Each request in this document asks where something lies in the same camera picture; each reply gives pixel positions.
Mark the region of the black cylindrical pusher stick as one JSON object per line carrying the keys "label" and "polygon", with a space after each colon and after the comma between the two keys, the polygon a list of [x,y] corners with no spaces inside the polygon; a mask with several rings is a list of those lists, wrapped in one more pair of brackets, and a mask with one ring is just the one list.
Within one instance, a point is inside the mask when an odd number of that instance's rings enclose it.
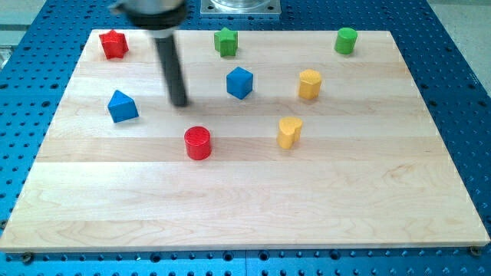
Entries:
{"label": "black cylindrical pusher stick", "polygon": [[186,107],[189,101],[174,38],[170,35],[166,38],[155,38],[154,41],[170,102],[175,107]]}

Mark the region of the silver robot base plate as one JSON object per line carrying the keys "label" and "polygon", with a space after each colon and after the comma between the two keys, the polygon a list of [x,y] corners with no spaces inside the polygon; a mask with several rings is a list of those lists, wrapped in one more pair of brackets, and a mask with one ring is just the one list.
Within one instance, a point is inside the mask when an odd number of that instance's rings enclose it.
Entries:
{"label": "silver robot base plate", "polygon": [[202,15],[280,15],[280,0],[201,0]]}

